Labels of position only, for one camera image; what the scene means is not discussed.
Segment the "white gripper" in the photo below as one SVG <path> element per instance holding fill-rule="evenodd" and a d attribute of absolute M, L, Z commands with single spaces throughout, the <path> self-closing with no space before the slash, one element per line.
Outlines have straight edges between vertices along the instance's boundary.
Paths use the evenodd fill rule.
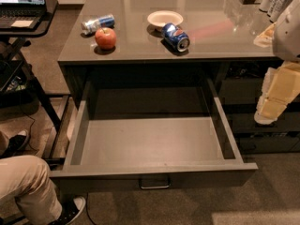
<path fill-rule="evenodd" d="M 253 43 L 262 48 L 270 47 L 275 26 L 274 23 L 270 24 L 255 37 Z M 268 99 L 265 97 L 259 99 L 254 120 L 261 125 L 270 125 L 276 122 L 287 108 L 285 104 L 278 101 L 292 102 L 300 94 L 300 63 L 285 61 L 275 70 L 265 93 Z"/>

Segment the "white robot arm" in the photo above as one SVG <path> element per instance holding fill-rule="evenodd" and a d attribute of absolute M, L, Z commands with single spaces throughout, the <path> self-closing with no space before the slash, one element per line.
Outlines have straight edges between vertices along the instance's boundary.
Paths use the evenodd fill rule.
<path fill-rule="evenodd" d="M 264 75 L 254 114 L 254 120 L 261 125 L 277 121 L 300 94 L 300 0 L 292 0 L 279 15 L 271 40 L 273 54 L 283 64 L 270 67 Z"/>

